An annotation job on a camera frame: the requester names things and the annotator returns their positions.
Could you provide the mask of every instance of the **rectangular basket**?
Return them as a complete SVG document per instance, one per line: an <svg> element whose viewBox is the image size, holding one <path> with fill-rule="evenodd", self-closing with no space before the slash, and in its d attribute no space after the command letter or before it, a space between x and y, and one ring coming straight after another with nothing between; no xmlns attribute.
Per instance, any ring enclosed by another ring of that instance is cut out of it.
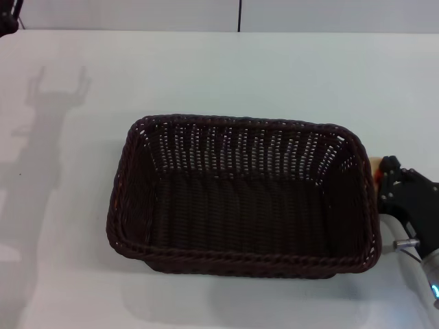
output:
<svg viewBox="0 0 439 329"><path fill-rule="evenodd" d="M330 278L381 254L363 145L345 128L301 121L138 120L106 231L118 253L165 273Z"/></svg>

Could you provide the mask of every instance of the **white table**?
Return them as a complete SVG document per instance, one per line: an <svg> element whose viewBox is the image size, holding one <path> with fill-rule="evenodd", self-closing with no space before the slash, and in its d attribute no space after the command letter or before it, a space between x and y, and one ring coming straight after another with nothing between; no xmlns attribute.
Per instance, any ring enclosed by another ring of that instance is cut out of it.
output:
<svg viewBox="0 0 439 329"><path fill-rule="evenodd" d="M0 328L439 326L405 255L330 280L175 276L105 233L147 114L337 123L439 180L439 35L20 31L0 63ZM385 247L405 236L383 220Z"/></svg>

